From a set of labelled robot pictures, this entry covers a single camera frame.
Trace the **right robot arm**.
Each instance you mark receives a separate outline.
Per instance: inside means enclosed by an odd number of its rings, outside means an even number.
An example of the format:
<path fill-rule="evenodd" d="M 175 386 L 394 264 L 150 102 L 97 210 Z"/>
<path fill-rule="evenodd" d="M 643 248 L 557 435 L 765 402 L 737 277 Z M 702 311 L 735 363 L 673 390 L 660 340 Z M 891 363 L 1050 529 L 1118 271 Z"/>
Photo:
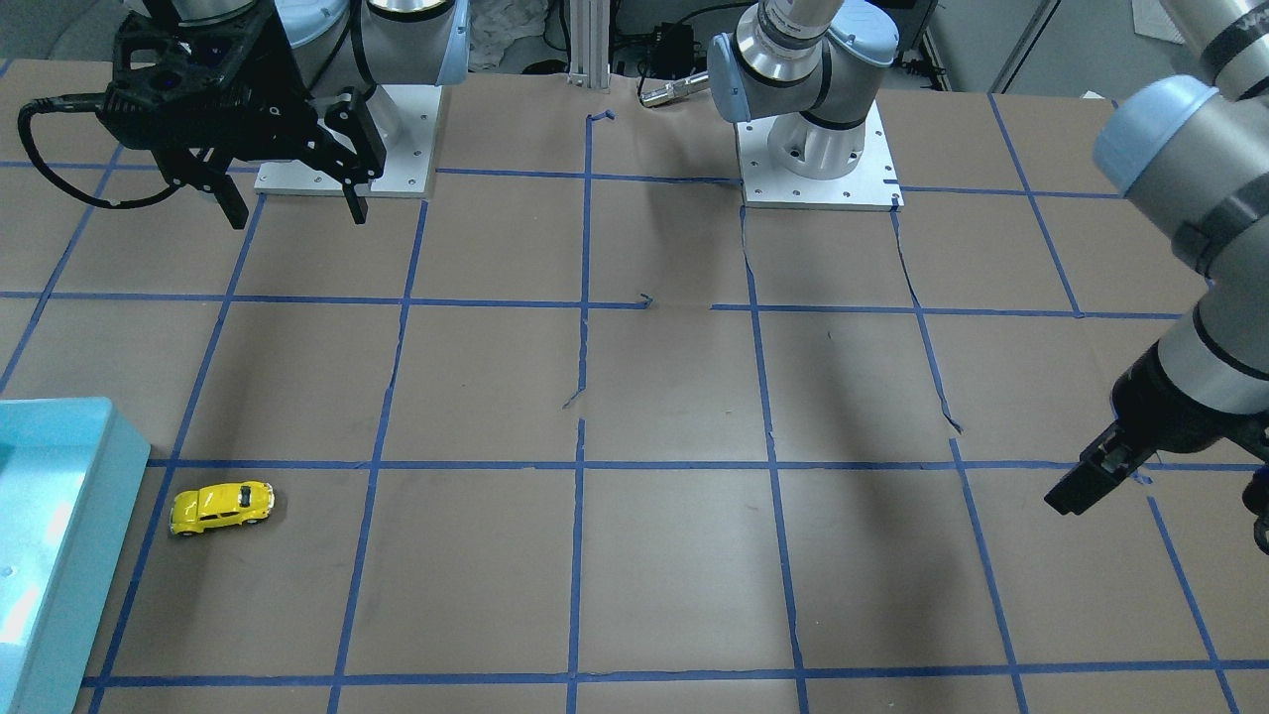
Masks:
<path fill-rule="evenodd" d="M 425 197 L 442 88 L 468 68 L 464 1 L 131 1 L 95 115 L 168 185 L 241 230 L 231 164 L 258 189 Z"/>

